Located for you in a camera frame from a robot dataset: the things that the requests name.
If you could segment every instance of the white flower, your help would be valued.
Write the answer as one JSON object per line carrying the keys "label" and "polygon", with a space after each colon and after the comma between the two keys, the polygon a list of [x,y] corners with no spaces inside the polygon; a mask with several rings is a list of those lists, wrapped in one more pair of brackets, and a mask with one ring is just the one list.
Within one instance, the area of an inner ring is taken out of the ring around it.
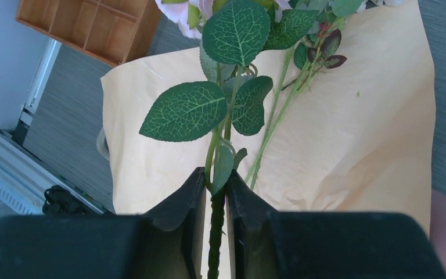
{"label": "white flower", "polygon": [[387,5],[387,6],[399,6],[404,0],[372,0],[377,6]]}
{"label": "white flower", "polygon": [[[178,28],[182,34],[189,38],[201,39],[201,33],[197,28],[190,29],[188,24],[189,4],[198,7],[201,14],[209,19],[213,15],[214,0],[188,0],[184,3],[162,3],[162,0],[155,0],[158,8],[163,12],[168,19],[178,24]],[[280,22],[283,16],[283,10],[291,9],[292,7],[287,0],[275,0],[278,4],[276,10],[276,22]]]}
{"label": "white flower", "polygon": [[276,0],[276,3],[278,4],[279,8],[276,10],[275,22],[280,22],[281,18],[283,17],[283,11],[289,10],[292,7],[290,6],[287,0]]}

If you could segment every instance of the yellow paper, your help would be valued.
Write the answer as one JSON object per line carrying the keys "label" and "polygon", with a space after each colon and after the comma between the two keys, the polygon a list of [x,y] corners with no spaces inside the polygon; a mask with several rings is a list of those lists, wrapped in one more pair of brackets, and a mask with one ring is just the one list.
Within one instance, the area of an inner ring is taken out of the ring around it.
{"label": "yellow paper", "polygon": [[[434,66],[417,1],[352,16],[337,53],[348,61],[318,74],[276,129],[264,153],[256,193],[279,210],[403,212],[428,232]],[[265,51],[254,64],[260,75],[277,83],[283,56],[283,51]],[[289,71],[287,81],[296,75],[296,69]],[[205,78],[198,49],[139,59],[102,78],[117,214],[146,212],[204,165],[209,135],[179,144],[138,134],[163,91],[199,80]],[[272,94],[264,102],[267,113],[271,104]],[[240,164],[242,176],[263,134],[264,129],[253,137],[232,134],[237,149],[249,150]],[[204,276],[210,212],[208,201]],[[223,238],[220,276],[230,278],[228,240]]]}

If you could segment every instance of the wooden compartment box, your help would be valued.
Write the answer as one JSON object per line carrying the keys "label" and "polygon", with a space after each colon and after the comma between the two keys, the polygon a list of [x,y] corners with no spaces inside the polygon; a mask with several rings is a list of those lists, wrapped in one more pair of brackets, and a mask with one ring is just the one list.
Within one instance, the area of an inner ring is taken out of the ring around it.
{"label": "wooden compartment box", "polygon": [[20,0],[16,20],[111,66],[146,55],[154,0]]}

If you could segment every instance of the dark red leaf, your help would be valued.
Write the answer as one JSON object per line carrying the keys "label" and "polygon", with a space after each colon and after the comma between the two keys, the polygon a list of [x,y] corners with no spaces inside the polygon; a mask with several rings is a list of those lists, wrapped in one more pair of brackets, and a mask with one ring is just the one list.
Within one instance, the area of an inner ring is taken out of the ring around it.
{"label": "dark red leaf", "polygon": [[324,43],[321,46],[322,56],[325,58],[333,56],[339,48],[342,38],[343,36],[341,35],[341,31],[339,31],[339,29],[332,31],[331,34],[324,39]]}
{"label": "dark red leaf", "polygon": [[344,64],[346,60],[348,60],[348,58],[343,55],[333,55],[324,61],[324,67],[334,69]]}
{"label": "dark red leaf", "polygon": [[317,56],[317,49],[316,48],[308,48],[307,58],[310,61],[310,63],[314,62],[316,56]]}

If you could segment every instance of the white wall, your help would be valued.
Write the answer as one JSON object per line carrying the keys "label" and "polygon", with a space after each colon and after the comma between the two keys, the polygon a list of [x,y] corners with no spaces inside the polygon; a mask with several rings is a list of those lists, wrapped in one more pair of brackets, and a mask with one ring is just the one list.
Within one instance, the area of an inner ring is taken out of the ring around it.
{"label": "white wall", "polygon": [[16,127],[48,37],[15,21],[19,0],[0,0],[0,130]]}

